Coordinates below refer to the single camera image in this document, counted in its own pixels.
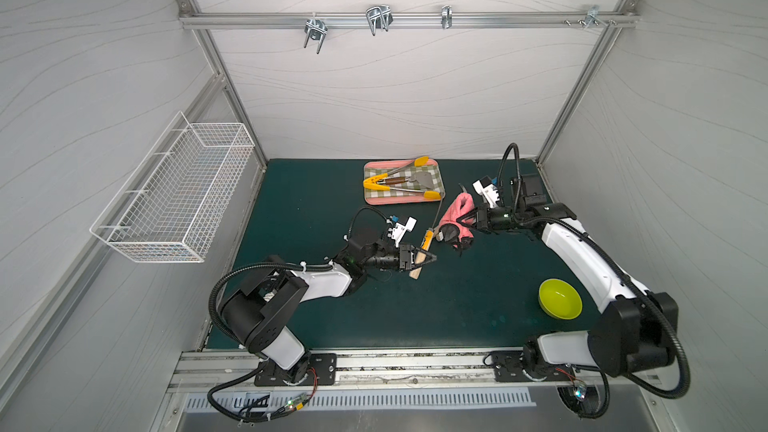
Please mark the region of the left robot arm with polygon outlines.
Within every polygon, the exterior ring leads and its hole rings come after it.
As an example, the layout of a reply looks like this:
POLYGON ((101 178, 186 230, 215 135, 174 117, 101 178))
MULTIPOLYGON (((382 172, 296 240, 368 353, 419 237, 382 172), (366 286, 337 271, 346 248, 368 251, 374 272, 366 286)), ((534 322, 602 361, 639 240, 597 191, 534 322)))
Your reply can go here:
POLYGON ((323 264, 289 263, 271 256, 226 274, 209 294, 208 313, 215 328, 249 353, 302 375, 309 352, 288 328, 302 303, 353 294, 367 281, 370 268, 411 273, 436 261, 434 253, 405 243, 398 229, 387 237, 352 233, 323 264))

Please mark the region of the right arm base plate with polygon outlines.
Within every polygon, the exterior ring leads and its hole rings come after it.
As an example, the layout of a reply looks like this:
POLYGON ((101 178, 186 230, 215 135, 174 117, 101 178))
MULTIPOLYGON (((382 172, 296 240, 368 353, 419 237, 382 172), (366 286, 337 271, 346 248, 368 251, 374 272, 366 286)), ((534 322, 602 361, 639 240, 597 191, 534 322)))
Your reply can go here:
POLYGON ((570 382, 575 372, 567 365, 538 362, 528 349, 495 350, 487 353, 482 364, 492 370, 494 380, 511 382, 570 382))

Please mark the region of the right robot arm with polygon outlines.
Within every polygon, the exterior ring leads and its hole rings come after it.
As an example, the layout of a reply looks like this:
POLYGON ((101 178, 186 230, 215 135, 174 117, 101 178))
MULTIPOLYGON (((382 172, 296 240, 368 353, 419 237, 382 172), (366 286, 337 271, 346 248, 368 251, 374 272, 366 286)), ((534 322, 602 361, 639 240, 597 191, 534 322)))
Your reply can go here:
POLYGON ((553 332, 528 341, 521 368, 541 381, 555 367, 572 365, 624 377, 665 399, 679 399, 691 372, 677 336, 679 308, 631 277, 584 230, 562 203, 528 207, 478 207, 462 222, 477 231, 530 231, 554 251, 589 293, 600 313, 588 331, 553 332))

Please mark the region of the pink rag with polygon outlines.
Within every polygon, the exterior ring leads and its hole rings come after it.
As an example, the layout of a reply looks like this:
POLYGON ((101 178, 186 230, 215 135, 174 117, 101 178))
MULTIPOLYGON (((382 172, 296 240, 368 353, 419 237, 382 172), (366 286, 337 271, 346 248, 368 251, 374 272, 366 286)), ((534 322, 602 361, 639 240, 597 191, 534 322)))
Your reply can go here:
POLYGON ((474 235, 468 227, 460 224, 458 219, 473 209, 472 196, 466 191, 461 192, 441 217, 434 239, 437 242, 450 245, 459 254, 469 249, 472 246, 474 235))

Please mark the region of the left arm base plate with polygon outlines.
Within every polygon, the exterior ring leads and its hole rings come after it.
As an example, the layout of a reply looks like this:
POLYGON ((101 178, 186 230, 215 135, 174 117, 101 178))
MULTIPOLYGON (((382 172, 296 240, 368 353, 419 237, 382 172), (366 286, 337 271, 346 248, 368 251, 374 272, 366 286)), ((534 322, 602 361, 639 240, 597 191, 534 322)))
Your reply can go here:
POLYGON ((305 352, 298 362, 288 369, 283 369, 274 360, 268 359, 257 369, 254 385, 257 387, 333 385, 336 365, 337 355, 333 353, 305 352))

